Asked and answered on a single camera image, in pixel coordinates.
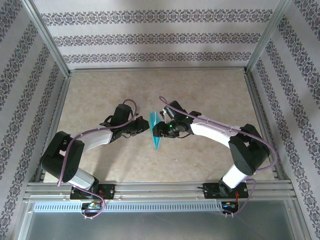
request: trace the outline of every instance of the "floral pattern stripe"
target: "floral pattern stripe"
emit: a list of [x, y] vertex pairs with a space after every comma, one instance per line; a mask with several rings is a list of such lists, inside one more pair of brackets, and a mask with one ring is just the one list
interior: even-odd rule
[[6, 130], [6, 135], [2, 140], [0, 146], [0, 180], [3, 177], [2, 175], [5, 173], [6, 165], [11, 157], [12, 151], [14, 150], [16, 139], [18, 138], [18, 134], [20, 133], [22, 123], [25, 120], [27, 111], [33, 99], [33, 95], [36, 91], [38, 82], [43, 73], [49, 55], [50, 51], [44, 44], [30, 74], [30, 77], [24, 87], [21, 99], [16, 106], [16, 111], [13, 113], [12, 122], [10, 122], [8, 129]]
[[318, 108], [320, 109], [320, 75], [317, 72], [314, 63], [311, 61], [307, 51], [303, 47], [302, 42], [286, 16], [281, 19], [278, 30], [294, 58], [295, 64], [299, 68], [301, 75], [304, 77], [304, 81], [306, 82], [310, 93], [312, 93], [315, 103], [319, 105]]
[[11, 91], [13, 83], [16, 81], [18, 73], [25, 62], [26, 56], [38, 34], [35, 25], [30, 21], [25, 29], [12, 57], [9, 59], [8, 64], [5, 66], [0, 78], [0, 111], [6, 102], [6, 98]]
[[0, 10], [0, 43], [22, 8], [23, 5], [19, 0], [7, 0], [4, 2]]
[[174, 9], [42, 13], [47, 26], [139, 23], [266, 23], [271, 9]]
[[[284, 113], [280, 108], [279, 101], [277, 100], [276, 94], [272, 87], [269, 75], [267, 74], [267, 70], [263, 64], [263, 61], [259, 59], [255, 66], [258, 71], [259, 77], [262, 81], [262, 85], [264, 87], [267, 100], [271, 107], [273, 117], [275, 119], [277, 129], [281, 136], [284, 148], [287, 152], [288, 160], [291, 164], [295, 180], [298, 183], [298, 188], [301, 192], [303, 203], [305, 204], [306, 210], [308, 211], [309, 219], [312, 221], [312, 226], [315, 228], [314, 231], [316, 236], [320, 238], [320, 212], [317, 200], [314, 197], [314, 192], [311, 190], [311, 185], [308, 181], [306, 171], [302, 167], [302, 161], [297, 153], [293, 137], [291, 136], [291, 133], [288, 129]], [[257, 92], [259, 102], [261, 106], [263, 106], [255, 81], [253, 81], [253, 84]]]
[[58, 47], [133, 44], [256, 44], [260, 33], [155, 33], [55, 36]]
[[248, 61], [251, 52], [148, 52], [64, 55], [67, 64], [185, 61]]
[[22, 186], [25, 181], [25, 174], [27, 173], [29, 162], [33, 159], [33, 150], [36, 145], [37, 138], [39, 136], [42, 123], [46, 115], [47, 107], [50, 102], [51, 94], [53, 93], [59, 73], [60, 69], [57, 63], [54, 63], [52, 71], [50, 73], [50, 77], [41, 97], [40, 104], [37, 107], [37, 112], [34, 117], [29, 135], [27, 137], [27, 142], [25, 143], [25, 147], [23, 149], [23, 154], [21, 155], [21, 159], [19, 160], [17, 165], [18, 167], [16, 169], [16, 172], [14, 173], [14, 181], [12, 181], [12, 186], [10, 187], [10, 190], [6, 197], [7, 201], [3, 206], [4, 211], [2, 211], [0, 217], [0, 239], [6, 239], [6, 232], [12, 221], [12, 216], [18, 202], [18, 197], [22, 191]]
[[286, 95], [286, 99], [289, 102], [295, 121], [297, 122], [297, 126], [303, 135], [303, 140], [305, 141], [305, 145], [308, 147], [311, 160], [313, 161], [315, 168], [319, 170], [318, 174], [320, 175], [320, 144], [318, 142], [318, 138], [315, 136], [315, 130], [309, 122], [305, 108], [296, 93], [295, 86], [292, 83], [286, 67], [272, 40], [270, 40], [265, 46], [265, 50], [268, 53], [273, 64], [273, 69], [279, 78], [282, 89]]
[[320, 41], [320, 7], [316, 0], [294, 0], [304, 19]]

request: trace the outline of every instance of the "slotted cable channel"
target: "slotted cable channel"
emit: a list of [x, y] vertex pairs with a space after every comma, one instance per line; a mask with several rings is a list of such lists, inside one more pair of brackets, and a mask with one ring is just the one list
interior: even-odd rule
[[[34, 212], [75, 213], [81, 209], [80, 202], [37, 202]], [[104, 212], [109, 213], [154, 213], [154, 212], [218, 212], [220, 201], [202, 202], [106, 202]]]

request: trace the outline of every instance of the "aluminum frame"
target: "aluminum frame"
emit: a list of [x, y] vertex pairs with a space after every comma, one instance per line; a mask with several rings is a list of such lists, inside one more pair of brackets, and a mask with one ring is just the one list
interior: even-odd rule
[[[234, 199], [205, 199], [202, 189], [203, 181], [172, 181], [172, 182], [116, 182], [113, 200], [106, 200], [107, 205], [115, 206], [110, 212], [132, 212], [129, 207], [138, 204], [140, 206], [170, 205], [179, 206], [187, 204], [193, 206], [185, 209], [163, 208], [153, 209], [143, 208], [135, 212], [211, 212], [217, 211], [221, 206], [221, 201], [232, 201]], [[250, 192], [253, 182], [247, 181], [247, 190]], [[44, 209], [42, 212], [64, 212], [74, 213], [74, 210], [66, 207], [68, 205], [90, 202], [90, 200], [70, 200], [71, 186], [62, 184], [57, 187], [55, 183], [31, 182], [27, 185], [23, 197], [22, 208], [20, 209], [20, 219], [16, 224], [13, 239], [25, 239], [28, 228], [33, 217], [33, 213], [39, 211], [39, 204], [49, 204], [55, 208]], [[302, 216], [300, 206], [290, 180], [257, 180], [252, 198], [249, 201], [284, 201], [287, 208], [292, 231], [297, 240], [311, 239], [306, 222]]]
[[72, 69], [73, 73], [95, 73], [95, 72], [137, 72], [137, 71], [208, 71], [208, 70], [239, 70], [243, 66], [196, 66], [196, 67], [111, 67], [111, 68], [78, 68]]
[[69, 76], [70, 69], [64, 60], [60, 50], [58, 49], [53, 37], [51, 36], [44, 20], [41, 17], [36, 5], [32, 0], [21, 0], [22, 4], [24, 5], [26, 11], [28, 12], [31, 20], [33, 21], [34, 25], [37, 27], [40, 36], [42, 37], [44, 43], [50, 50], [54, 60], [58, 64], [59, 68], [61, 69], [63, 75], [65, 77]]
[[279, 24], [282, 16], [285, 14], [285, 11], [287, 10], [289, 4], [291, 3], [291, 0], [280, 0], [278, 5], [276, 6], [266, 28], [264, 29], [255, 49], [253, 50], [253, 53], [251, 54], [251, 57], [246, 65], [246, 72], [250, 72], [256, 62], [258, 61], [259, 57], [261, 56], [262, 52], [265, 49], [265, 46], [267, 45], [269, 39], [271, 38], [272, 34], [274, 33], [277, 25]]

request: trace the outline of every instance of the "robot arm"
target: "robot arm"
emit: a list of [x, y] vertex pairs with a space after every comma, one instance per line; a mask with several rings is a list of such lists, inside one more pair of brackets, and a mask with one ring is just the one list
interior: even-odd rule
[[[104, 128], [122, 125], [128, 121], [130, 115], [133, 115], [131, 107], [126, 104], [119, 104], [114, 114], [107, 117], [104, 122], [100, 124], [101, 129], [99, 131], [87, 133], [75, 140], [67, 156], [62, 181], [81, 189], [90, 190], [92, 193], [97, 193], [99, 180], [79, 168], [81, 156], [84, 152], [99, 145], [114, 142], [123, 134], [129, 134], [130, 137], [132, 137], [149, 129], [148, 121], [144, 120], [142, 116], [123, 127], [113, 129]], [[64, 161], [64, 152], [75, 136], [76, 135], [70, 135], [63, 131], [57, 132], [40, 160], [41, 168], [56, 178], [59, 178]]]
[[[186, 113], [186, 110], [182, 109], [177, 101], [173, 101], [169, 105]], [[156, 124], [152, 129], [155, 137], [177, 138], [180, 132], [187, 132], [192, 135], [207, 137], [230, 148], [233, 165], [219, 180], [220, 194], [224, 197], [248, 176], [253, 175], [270, 155], [270, 150], [265, 144], [243, 134], [210, 125], [208, 124], [210, 120], [200, 112], [192, 111], [190, 115], [197, 117], [192, 118], [165, 106], [160, 114], [163, 118], [164, 114], [167, 114], [171, 121], [168, 123], [161, 121]], [[256, 128], [250, 124], [246, 124], [244, 127], [220, 124], [261, 138]]]

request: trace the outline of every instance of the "enclosure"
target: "enclosure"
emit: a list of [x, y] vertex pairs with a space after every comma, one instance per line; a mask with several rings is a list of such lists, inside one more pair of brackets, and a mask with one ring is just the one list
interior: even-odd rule
[[[1, 239], [320, 239], [318, 0], [0, 1]], [[42, 171], [44, 151], [128, 98], [148, 119], [159, 96], [252, 124], [278, 163], [253, 175], [246, 208], [225, 219], [199, 187], [233, 164], [227, 147], [193, 135], [157, 151], [149, 130], [122, 137], [81, 158], [115, 185], [100, 220], [83, 220], [85, 201]]]

